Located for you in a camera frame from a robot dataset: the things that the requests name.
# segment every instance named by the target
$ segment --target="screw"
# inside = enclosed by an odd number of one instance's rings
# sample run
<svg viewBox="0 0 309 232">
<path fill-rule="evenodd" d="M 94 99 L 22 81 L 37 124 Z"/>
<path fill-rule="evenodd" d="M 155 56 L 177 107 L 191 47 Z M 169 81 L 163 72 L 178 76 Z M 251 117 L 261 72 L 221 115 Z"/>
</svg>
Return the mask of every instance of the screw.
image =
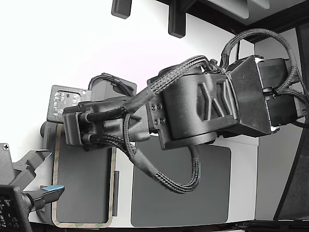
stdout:
<svg viewBox="0 0 309 232">
<path fill-rule="evenodd" d="M 9 150 L 9 145 L 8 144 L 4 144 L 3 145 L 3 150 L 8 151 Z"/>
<path fill-rule="evenodd" d="M 165 119 L 164 118 L 160 118 L 160 123 L 164 124 L 165 123 Z"/>
</svg>

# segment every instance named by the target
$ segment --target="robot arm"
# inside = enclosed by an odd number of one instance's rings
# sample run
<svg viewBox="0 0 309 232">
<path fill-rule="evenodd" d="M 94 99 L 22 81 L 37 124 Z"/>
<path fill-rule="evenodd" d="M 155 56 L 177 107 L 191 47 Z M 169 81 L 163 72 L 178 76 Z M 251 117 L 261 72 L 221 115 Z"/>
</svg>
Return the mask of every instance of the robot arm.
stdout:
<svg viewBox="0 0 309 232">
<path fill-rule="evenodd" d="M 288 67 L 283 59 L 263 60 L 258 56 L 228 64 L 233 46 L 257 33 L 282 43 L 290 57 Z M 200 179 L 196 145 L 212 143 L 219 135 L 270 135 L 279 126 L 295 123 L 307 115 L 307 91 L 304 89 L 304 95 L 289 88 L 296 82 L 303 85 L 288 43 L 274 32 L 252 29 L 225 46 L 220 66 L 215 60 L 196 56 L 162 70 L 136 96 L 127 91 L 125 98 L 82 101 L 65 108 L 62 121 L 66 141 L 90 149 L 115 146 L 167 189 L 190 192 Z M 187 185 L 163 175 L 130 143 L 145 141 L 150 133 L 159 134 L 162 149 L 189 147 L 192 178 Z"/>
</svg>

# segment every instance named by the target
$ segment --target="wire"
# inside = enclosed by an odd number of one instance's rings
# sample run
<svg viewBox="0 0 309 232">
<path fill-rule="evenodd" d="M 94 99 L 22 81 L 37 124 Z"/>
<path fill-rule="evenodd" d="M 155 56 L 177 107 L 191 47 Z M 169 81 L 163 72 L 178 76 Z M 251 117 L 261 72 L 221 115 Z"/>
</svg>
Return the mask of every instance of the wire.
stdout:
<svg viewBox="0 0 309 232">
<path fill-rule="evenodd" d="M 128 150 L 126 149 L 126 143 L 124 139 L 119 138 L 117 136 L 112 135 L 97 135 L 93 134 L 90 136 L 90 142 L 94 144 L 109 144 L 115 146 L 122 150 L 130 159 L 130 161 L 139 169 L 141 169 L 144 173 L 146 173 L 149 177 L 154 179 L 157 183 L 165 187 L 166 189 L 178 193 L 183 194 L 187 192 L 193 191 L 201 177 L 201 170 L 200 170 L 200 161 L 199 161 L 199 152 L 197 146 L 190 146 L 190 154 L 191 154 L 191 163 L 192 163 L 192 175 L 191 180 L 188 184 L 182 185 L 179 184 L 168 177 L 166 177 L 163 173 L 157 170 L 143 155 L 141 151 L 138 150 L 134 145 L 129 144 L 130 149 L 132 149 L 132 154 L 129 154 Z M 148 172 L 147 170 L 154 169 L 155 174 L 153 172 Z"/>
<path fill-rule="evenodd" d="M 112 82 L 113 84 L 117 85 L 120 88 L 120 90 L 122 91 L 122 93 L 124 95 L 133 96 L 133 88 L 132 87 L 128 87 L 122 81 L 120 81 L 119 78 L 117 78 L 113 75 L 110 75 L 108 73 L 102 73 L 101 75 L 93 77 L 89 82 L 88 90 L 92 90 L 93 84 L 97 80 L 106 80 L 106 81 Z"/>
<path fill-rule="evenodd" d="M 294 53 L 292 51 L 291 46 L 289 45 L 289 43 L 279 34 L 267 30 L 267 29 L 250 29 L 250 30 L 246 30 L 238 35 L 236 35 L 233 39 L 231 39 L 224 47 L 222 53 L 221 53 L 221 62 L 220 62 L 220 66 L 224 69 L 226 69 L 228 67 L 228 63 L 229 63 L 229 56 L 231 53 L 232 48 L 242 39 L 245 39 L 249 36 L 253 36 L 253 35 L 258 35 L 258 34 L 266 34 L 274 39 L 276 39 L 278 42 L 280 42 L 285 50 L 287 51 L 288 55 L 289 55 L 289 61 L 291 63 L 291 71 L 289 73 L 289 75 L 287 76 L 287 78 L 285 79 L 285 81 L 276 89 L 276 93 L 277 94 L 282 94 L 283 91 L 285 89 L 287 89 L 287 87 L 290 85 L 294 75 L 297 72 L 297 61 L 296 58 L 294 56 Z"/>
<path fill-rule="evenodd" d="M 286 95 L 291 95 L 294 96 L 298 99 L 300 99 L 307 107 L 309 106 L 309 99 L 301 92 L 295 90 L 295 89 L 286 89 L 282 94 L 286 94 Z M 297 126 L 297 127 L 301 127 L 301 128 L 309 128 L 309 124 L 308 123 L 302 123 L 302 122 L 293 122 L 293 125 Z"/>
</svg>

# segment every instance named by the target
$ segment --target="white wall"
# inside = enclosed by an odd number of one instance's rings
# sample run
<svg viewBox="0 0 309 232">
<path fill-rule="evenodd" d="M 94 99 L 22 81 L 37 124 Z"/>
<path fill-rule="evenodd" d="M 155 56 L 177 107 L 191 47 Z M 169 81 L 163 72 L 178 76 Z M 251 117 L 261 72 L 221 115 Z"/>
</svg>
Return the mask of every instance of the white wall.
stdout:
<svg viewBox="0 0 309 232">
<path fill-rule="evenodd" d="M 291 45 L 301 71 L 296 30 L 291 29 L 281 35 Z M 283 46 L 271 38 L 256 43 L 255 53 L 266 59 L 288 58 Z M 293 85 L 293 88 L 302 90 L 300 84 Z M 276 134 L 259 139 L 257 220 L 273 219 L 293 164 L 301 132 L 301 128 L 291 124 L 281 127 Z"/>
<path fill-rule="evenodd" d="M 168 34 L 168 6 L 133 0 L 131 16 L 111 15 L 112 0 L 0 1 L 0 142 L 13 161 L 41 148 L 52 85 L 87 88 L 102 72 L 138 84 L 194 55 L 220 60 L 232 34 L 187 16 L 182 39 Z M 241 56 L 253 45 L 241 44 Z"/>
</svg>

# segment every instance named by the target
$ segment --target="black plastic housing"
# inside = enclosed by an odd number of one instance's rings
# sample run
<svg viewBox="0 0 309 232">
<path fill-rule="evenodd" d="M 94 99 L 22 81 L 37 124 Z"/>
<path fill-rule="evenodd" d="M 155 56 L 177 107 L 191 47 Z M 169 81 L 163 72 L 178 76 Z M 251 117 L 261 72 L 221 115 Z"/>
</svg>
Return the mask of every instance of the black plastic housing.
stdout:
<svg viewBox="0 0 309 232">
<path fill-rule="evenodd" d="M 104 122 L 87 122 L 89 113 L 105 112 L 121 106 L 129 97 L 118 97 L 105 101 L 81 102 L 78 106 L 64 109 L 63 121 L 66 142 L 69 145 L 83 146 L 91 144 L 92 134 L 109 134 L 123 137 L 123 119 L 108 120 Z M 132 142 L 141 142 L 150 138 L 146 107 L 142 106 L 131 116 L 129 124 L 129 137 Z"/>
<path fill-rule="evenodd" d="M 263 88 L 254 56 L 228 67 L 239 106 L 239 123 L 229 132 L 259 137 L 271 134 Z"/>
<path fill-rule="evenodd" d="M 158 77 L 148 80 L 148 85 Z M 238 123 L 235 95 L 227 76 L 203 74 L 200 68 L 151 99 L 147 114 L 149 128 L 159 133 L 163 150 L 212 142 L 217 138 L 215 131 Z"/>
<path fill-rule="evenodd" d="M 19 187 L 0 185 L 0 231 L 31 232 L 29 212 Z"/>
<path fill-rule="evenodd" d="M 258 62 L 258 68 L 263 80 L 263 88 L 276 88 L 280 86 L 288 76 L 290 63 L 283 58 L 267 59 Z M 291 84 L 297 83 L 298 81 L 298 77 L 295 76 Z"/>
</svg>

